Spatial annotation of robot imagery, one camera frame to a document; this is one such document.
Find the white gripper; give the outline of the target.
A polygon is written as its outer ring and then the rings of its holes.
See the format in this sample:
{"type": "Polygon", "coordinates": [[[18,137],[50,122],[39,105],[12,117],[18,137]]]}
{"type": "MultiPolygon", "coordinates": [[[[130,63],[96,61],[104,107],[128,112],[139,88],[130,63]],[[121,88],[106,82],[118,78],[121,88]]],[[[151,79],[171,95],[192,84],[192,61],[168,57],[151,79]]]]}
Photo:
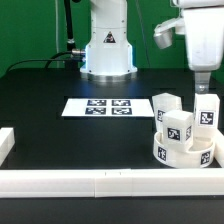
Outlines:
{"type": "MultiPolygon", "coordinates": [[[[185,40],[189,68],[217,70],[224,54],[224,7],[184,9],[185,40]]],[[[209,92],[210,72],[195,73],[195,92],[209,92]]]]}

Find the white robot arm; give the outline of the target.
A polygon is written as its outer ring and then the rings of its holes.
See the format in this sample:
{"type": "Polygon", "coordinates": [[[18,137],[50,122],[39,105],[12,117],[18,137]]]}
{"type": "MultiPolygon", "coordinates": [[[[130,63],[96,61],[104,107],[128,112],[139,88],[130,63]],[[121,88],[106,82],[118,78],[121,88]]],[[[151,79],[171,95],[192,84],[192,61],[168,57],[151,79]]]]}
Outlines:
{"type": "MultiPolygon", "coordinates": [[[[185,37],[188,66],[195,74],[195,91],[209,91],[211,72],[224,57],[224,0],[170,0],[179,16],[154,29],[157,46],[172,45],[172,35],[185,37]]],[[[91,40],[80,72],[101,81],[135,73],[133,48],[127,41],[127,0],[90,0],[91,40]]]]}

